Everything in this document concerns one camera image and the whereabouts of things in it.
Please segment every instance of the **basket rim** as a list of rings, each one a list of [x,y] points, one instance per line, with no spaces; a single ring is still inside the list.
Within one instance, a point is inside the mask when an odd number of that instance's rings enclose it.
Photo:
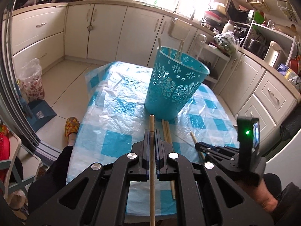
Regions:
[[[173,50],[176,50],[176,51],[177,51],[177,49],[172,48],[172,47],[166,47],[166,46],[161,46],[161,47],[164,47],[164,48],[170,48],[170,49],[173,49]],[[192,68],[192,67],[189,67],[189,66],[187,66],[187,65],[185,65],[185,64],[183,64],[183,63],[181,63],[180,61],[177,61],[177,60],[175,60],[174,58],[168,56],[167,54],[165,54],[164,52],[162,52],[162,50],[159,50],[159,47],[157,47],[157,50],[158,50],[160,53],[162,53],[163,55],[165,55],[167,58],[169,58],[169,59],[171,59],[172,61],[174,61],[175,63],[178,63],[178,64],[180,64],[180,65],[182,65],[182,66],[184,66],[184,67],[186,67],[186,68],[188,68],[188,69],[190,69],[190,70],[194,70],[194,71],[196,71],[196,72],[198,72],[198,73],[205,74],[205,72],[201,72],[201,71],[199,71],[199,70],[197,70],[197,69],[194,69],[194,68]],[[188,57],[193,58],[192,56],[188,55],[187,53],[182,53],[182,54],[185,54],[185,55],[187,55]],[[202,64],[202,65],[205,67],[205,69],[206,69],[207,72],[208,72],[207,75],[210,74],[210,70],[209,70],[209,68],[208,68],[206,65],[204,65],[201,61],[199,61],[199,60],[197,60],[197,59],[195,59],[195,58],[193,58],[193,59],[196,60],[196,61],[198,61],[200,64]]]

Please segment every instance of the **silver screw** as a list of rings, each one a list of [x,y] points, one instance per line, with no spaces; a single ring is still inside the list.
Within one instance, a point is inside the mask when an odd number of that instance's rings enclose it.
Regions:
[[[101,165],[99,163],[94,163],[91,165],[92,170],[99,170],[101,168]]]
[[[128,153],[128,158],[129,159],[136,159],[137,158],[137,154],[136,153]]]
[[[179,157],[179,155],[178,155],[177,153],[175,153],[175,152],[170,153],[168,156],[169,156],[171,159],[176,159],[176,158]]]
[[[212,162],[206,162],[204,164],[204,167],[207,169],[212,169],[212,168],[214,168],[214,164]]]

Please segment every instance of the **checkered tablecloth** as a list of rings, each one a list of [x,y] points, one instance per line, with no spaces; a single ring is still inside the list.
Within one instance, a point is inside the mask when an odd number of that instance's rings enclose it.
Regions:
[[[152,69],[114,62],[86,75],[91,100],[77,135],[67,183],[93,162],[114,162],[144,138],[149,113],[144,108]],[[174,150],[200,163],[190,131],[211,145],[238,147],[237,132],[214,93],[202,84],[177,118],[169,121]],[[161,120],[155,128],[160,129]],[[176,213],[169,182],[156,181],[156,215]],[[126,213],[149,216],[149,182],[131,182]]]

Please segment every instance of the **trash bag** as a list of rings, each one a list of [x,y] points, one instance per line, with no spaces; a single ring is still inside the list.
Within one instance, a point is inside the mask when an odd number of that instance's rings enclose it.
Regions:
[[[43,100],[45,98],[45,91],[42,83],[40,60],[33,59],[29,61],[21,68],[20,72],[18,78],[21,81],[21,86],[28,101]]]
[[[244,38],[238,39],[234,36],[234,32],[227,31],[223,34],[218,34],[213,37],[216,45],[224,51],[226,54],[231,56],[237,52],[237,47],[240,45]]]

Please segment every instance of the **person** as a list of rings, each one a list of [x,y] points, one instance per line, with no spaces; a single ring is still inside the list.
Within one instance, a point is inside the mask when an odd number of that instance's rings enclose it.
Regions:
[[[28,190],[28,211],[44,204],[66,185],[69,161],[71,158],[76,135],[80,123],[75,117],[67,120],[65,136],[68,146],[64,148],[58,159],[51,165],[46,174],[34,182]],[[281,191],[281,181],[275,174],[264,174],[258,187],[249,186],[243,181],[236,182],[252,199],[254,199],[267,213],[276,225],[299,225],[301,211],[301,191],[290,183]]]

